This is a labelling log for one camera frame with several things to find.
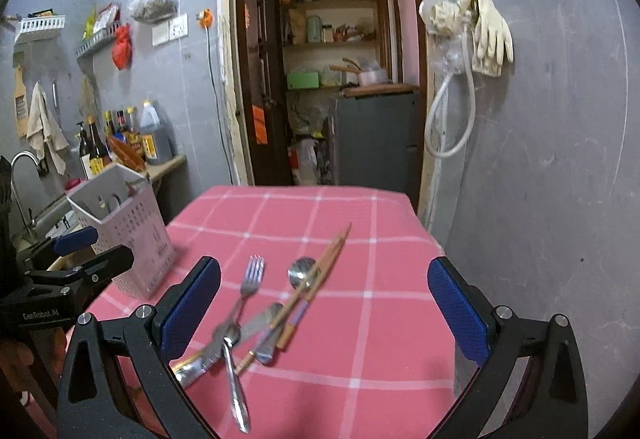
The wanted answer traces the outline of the dark sauce bottle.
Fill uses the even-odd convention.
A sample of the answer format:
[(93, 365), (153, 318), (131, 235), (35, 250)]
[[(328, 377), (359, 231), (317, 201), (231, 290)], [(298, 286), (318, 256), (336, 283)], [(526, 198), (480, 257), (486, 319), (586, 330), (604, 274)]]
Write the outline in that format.
[(110, 154), (108, 154), (106, 145), (100, 139), (99, 130), (98, 127), (96, 127), (96, 120), (93, 116), (87, 117), (87, 124), (91, 141), (89, 162), (92, 173), (97, 176), (106, 166), (111, 164), (112, 160)]

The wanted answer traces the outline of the green box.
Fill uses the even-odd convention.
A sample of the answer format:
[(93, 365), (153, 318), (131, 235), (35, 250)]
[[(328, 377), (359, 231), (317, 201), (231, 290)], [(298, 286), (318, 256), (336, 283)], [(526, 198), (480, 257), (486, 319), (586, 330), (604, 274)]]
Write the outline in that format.
[(286, 75), (288, 90), (311, 90), (320, 87), (318, 72), (292, 72)]

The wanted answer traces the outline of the white wall switch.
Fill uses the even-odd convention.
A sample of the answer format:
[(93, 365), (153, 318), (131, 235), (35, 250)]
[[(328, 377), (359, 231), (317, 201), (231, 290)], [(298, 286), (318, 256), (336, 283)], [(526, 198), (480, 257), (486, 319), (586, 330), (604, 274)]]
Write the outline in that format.
[(170, 18), (152, 27), (152, 46), (176, 41), (189, 35), (189, 17), (186, 14)]

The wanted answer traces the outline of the clear plastic bag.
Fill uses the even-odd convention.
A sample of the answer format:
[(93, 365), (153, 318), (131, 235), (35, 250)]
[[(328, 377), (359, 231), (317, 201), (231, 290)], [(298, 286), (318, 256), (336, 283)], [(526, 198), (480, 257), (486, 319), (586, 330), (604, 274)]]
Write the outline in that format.
[(422, 0), (419, 14), (435, 40), (432, 62), (442, 76), (465, 73), (471, 61), (469, 36), (474, 23), (473, 0)]

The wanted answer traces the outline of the red hanging bag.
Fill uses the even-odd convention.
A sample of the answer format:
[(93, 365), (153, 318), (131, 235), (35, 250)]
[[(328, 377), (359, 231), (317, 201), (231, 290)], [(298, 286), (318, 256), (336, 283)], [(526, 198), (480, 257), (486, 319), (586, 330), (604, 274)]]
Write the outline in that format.
[(118, 70), (129, 67), (132, 59), (132, 43), (130, 38), (130, 26), (119, 26), (115, 30), (115, 43), (112, 47), (112, 61)]

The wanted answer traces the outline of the white perforated utensil basket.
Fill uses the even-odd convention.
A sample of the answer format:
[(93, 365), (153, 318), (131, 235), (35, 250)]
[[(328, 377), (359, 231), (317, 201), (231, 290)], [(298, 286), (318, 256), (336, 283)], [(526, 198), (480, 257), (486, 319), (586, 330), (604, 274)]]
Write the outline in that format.
[(125, 245), (134, 254), (134, 264), (116, 277), (116, 286), (131, 297), (152, 298), (176, 257), (152, 183), (140, 173), (112, 164), (66, 198), (78, 222), (98, 232), (92, 245), (95, 253)]

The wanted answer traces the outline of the wooden chopstick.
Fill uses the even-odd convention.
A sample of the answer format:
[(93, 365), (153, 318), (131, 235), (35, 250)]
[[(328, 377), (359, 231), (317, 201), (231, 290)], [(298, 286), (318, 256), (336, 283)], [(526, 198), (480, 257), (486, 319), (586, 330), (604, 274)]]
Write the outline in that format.
[[(306, 287), (310, 286), (310, 279), (311, 279), (310, 271), (308, 272), (308, 274), (306, 276), (306, 279), (305, 279), (305, 280), (308, 281), (308, 283), (305, 285)], [(302, 299), (302, 295), (303, 295), (305, 286), (303, 285), (303, 282), (299, 284), (298, 289), (296, 289), (296, 291), (292, 294), (292, 296), (290, 298), (288, 298), (288, 301), (280, 309), (280, 311), (277, 313), (277, 315), (274, 317), (274, 319), (269, 324), (268, 327), (270, 327), (270, 329), (274, 329), (280, 322), (282, 322), (283, 320), (287, 320), (288, 319), (288, 316), (295, 309), (297, 301)], [(235, 373), (237, 373), (238, 375), (241, 375), (247, 369), (247, 367), (249, 367), (250, 364), (252, 364), (254, 362), (254, 360), (255, 360), (255, 347), (256, 347), (256, 344), (255, 344), (255, 346), (253, 347), (252, 350), (247, 352), (247, 354), (242, 359), (242, 361), (238, 364), (238, 366), (235, 367)]]
[(292, 341), (300, 321), (302, 321), (307, 309), (314, 301), (314, 298), (316, 298), (316, 295), (330, 275), (335, 263), (337, 262), (337, 258), (340, 257), (348, 239), (350, 229), (352, 229), (352, 225), (347, 225), (347, 227), (337, 235), (336, 239), (326, 248), (325, 251), (323, 251), (323, 254), (314, 263), (314, 266), (310, 271), (310, 286), (306, 287), (305, 285), (308, 281), (303, 281), (303, 285), (305, 287), (302, 299), (297, 301), (295, 309), (283, 327), (283, 331), (277, 341), (278, 350), (284, 351)]

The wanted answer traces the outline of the steel faucet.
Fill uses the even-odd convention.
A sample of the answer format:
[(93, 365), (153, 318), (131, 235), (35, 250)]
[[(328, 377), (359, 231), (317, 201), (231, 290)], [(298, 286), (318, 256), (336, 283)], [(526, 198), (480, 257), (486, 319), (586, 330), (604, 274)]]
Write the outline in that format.
[(44, 168), (31, 151), (18, 152), (11, 159), (11, 188), (18, 214), (24, 225), (27, 240), (38, 240), (37, 216), (46, 206), (46, 196), (42, 185)]

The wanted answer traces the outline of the pink checked tablecloth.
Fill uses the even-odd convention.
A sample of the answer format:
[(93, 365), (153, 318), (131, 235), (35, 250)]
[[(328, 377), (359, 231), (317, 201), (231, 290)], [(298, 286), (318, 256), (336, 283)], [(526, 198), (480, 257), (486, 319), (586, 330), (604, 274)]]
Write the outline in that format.
[(426, 285), (442, 251), (404, 194), (372, 188), (215, 186), (169, 223), (168, 284), (202, 256), (220, 289), (189, 351), (238, 299), (248, 260), (265, 259), (250, 319), (291, 295), (288, 268), (347, 242), (288, 347), (242, 375), (255, 438), (424, 438), (454, 402), (454, 338)]

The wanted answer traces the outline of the dark grey cabinet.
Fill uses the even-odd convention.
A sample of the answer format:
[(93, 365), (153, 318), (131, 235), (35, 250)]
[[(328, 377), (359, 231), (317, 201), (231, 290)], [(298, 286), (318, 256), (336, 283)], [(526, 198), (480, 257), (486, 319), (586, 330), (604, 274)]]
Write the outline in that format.
[(335, 100), (330, 110), (336, 185), (405, 194), (418, 206), (422, 164), (420, 94), (414, 91)]

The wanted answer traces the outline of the wooden shelf unit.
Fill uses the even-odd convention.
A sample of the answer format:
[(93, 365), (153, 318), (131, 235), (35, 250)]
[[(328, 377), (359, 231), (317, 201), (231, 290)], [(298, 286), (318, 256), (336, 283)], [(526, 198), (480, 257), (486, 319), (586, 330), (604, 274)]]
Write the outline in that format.
[(318, 72), (319, 88), (355, 84), (342, 68), (392, 69), (388, 0), (280, 0), (285, 76)]

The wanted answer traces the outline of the gold handled utensil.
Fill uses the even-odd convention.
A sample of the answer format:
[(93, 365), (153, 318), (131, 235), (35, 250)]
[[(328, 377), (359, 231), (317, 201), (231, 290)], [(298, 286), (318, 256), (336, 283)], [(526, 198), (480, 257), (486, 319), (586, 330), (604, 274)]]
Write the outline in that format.
[(183, 367), (188, 367), (192, 363), (198, 361), (203, 355), (204, 350), (200, 349), (197, 352), (194, 352), (193, 355), (187, 357), (186, 359), (180, 360), (178, 363), (174, 364), (171, 368), (174, 372), (183, 369)]

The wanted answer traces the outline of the orange wall hook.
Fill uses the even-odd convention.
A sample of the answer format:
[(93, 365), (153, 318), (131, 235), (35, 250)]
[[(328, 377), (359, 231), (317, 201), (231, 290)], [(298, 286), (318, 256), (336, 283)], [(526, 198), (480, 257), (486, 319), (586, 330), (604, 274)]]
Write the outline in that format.
[(202, 29), (210, 29), (214, 22), (213, 13), (210, 9), (201, 10), (196, 14), (196, 20)]

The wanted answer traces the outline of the white wall rack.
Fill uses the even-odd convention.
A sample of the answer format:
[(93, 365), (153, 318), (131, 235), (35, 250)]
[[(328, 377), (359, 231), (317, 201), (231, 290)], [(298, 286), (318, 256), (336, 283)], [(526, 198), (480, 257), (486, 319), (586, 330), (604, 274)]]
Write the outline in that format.
[(25, 44), (55, 38), (65, 27), (65, 15), (23, 18), (16, 26), (15, 44)]

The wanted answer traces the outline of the steel fork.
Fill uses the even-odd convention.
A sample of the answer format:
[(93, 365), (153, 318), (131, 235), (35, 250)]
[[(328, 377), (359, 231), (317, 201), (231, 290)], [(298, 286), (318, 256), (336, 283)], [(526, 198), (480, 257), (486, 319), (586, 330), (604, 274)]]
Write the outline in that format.
[(239, 321), (247, 300), (258, 292), (260, 285), (262, 285), (262, 279), (264, 278), (265, 266), (266, 262), (264, 257), (258, 255), (250, 256), (240, 285), (240, 298), (236, 300), (227, 318), (216, 327), (216, 331), (213, 333), (212, 345), (215, 351), (221, 348), (224, 335), (226, 335), (229, 326)]

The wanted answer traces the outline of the cream rubber gloves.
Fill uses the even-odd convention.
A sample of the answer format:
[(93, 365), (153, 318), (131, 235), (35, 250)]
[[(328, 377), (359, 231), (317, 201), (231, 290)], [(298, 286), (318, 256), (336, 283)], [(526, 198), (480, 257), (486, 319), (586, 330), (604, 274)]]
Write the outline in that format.
[(492, 0), (473, 0), (473, 10), (472, 71), (498, 78), (503, 65), (514, 62), (510, 27)]

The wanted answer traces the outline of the pink pot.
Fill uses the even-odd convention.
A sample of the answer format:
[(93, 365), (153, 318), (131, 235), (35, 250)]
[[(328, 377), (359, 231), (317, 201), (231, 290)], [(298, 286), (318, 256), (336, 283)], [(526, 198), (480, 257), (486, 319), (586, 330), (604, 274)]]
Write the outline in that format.
[(377, 86), (378, 84), (388, 84), (389, 82), (390, 77), (388, 77), (385, 68), (363, 69), (358, 73), (358, 84), (360, 87)]

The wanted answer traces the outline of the round steel spoon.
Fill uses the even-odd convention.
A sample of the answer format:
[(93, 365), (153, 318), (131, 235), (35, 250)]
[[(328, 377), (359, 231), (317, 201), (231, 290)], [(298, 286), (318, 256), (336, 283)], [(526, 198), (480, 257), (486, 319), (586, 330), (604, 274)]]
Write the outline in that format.
[[(296, 291), (299, 284), (306, 279), (308, 272), (312, 269), (315, 262), (316, 260), (314, 260), (314, 258), (300, 257), (288, 268), (288, 281), (294, 291)], [(286, 320), (283, 320), (274, 329), (270, 329), (270, 327), (268, 327), (268, 329), (266, 329), (258, 338), (255, 347), (255, 359), (259, 363), (262, 363), (262, 365), (270, 365), (274, 361), (277, 343), (280, 339), (285, 323)]]

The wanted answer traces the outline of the dark wooden door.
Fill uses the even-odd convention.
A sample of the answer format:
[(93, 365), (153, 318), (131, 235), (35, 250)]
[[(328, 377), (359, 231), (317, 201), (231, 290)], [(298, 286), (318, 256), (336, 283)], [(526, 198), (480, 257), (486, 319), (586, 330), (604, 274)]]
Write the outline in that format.
[(293, 183), (288, 144), (280, 0), (239, 0), (243, 110), (254, 183)]

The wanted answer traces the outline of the oval steel spoon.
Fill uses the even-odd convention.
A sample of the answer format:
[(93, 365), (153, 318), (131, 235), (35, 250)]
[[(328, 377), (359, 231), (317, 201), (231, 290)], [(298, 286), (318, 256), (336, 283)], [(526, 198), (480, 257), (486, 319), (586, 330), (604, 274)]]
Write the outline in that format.
[(235, 364), (232, 357), (232, 348), (240, 339), (240, 335), (239, 327), (231, 324), (226, 335), (224, 335), (221, 351), (229, 381), (232, 416), (241, 433), (250, 433), (250, 413), (248, 413), (239, 375), (235, 373)]

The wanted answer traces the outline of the beige hanging towel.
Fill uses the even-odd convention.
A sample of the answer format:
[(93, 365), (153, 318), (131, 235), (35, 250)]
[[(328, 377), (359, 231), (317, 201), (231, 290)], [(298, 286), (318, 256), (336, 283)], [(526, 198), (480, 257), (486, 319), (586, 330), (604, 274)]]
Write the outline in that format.
[(26, 141), (34, 150), (37, 159), (41, 162), (50, 155), (56, 172), (60, 176), (66, 173), (64, 156), (70, 148), (63, 131), (52, 117), (50, 108), (47, 107), (46, 92), (39, 81), (32, 88), (32, 99), (27, 119)]

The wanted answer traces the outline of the large soy sauce jug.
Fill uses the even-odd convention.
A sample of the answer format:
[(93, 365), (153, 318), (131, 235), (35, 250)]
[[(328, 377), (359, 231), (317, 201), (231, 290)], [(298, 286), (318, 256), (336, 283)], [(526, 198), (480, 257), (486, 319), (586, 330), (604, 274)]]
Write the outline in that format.
[(174, 156), (166, 127), (160, 120), (155, 106), (149, 100), (142, 103), (140, 136), (146, 161), (151, 165), (163, 165)]

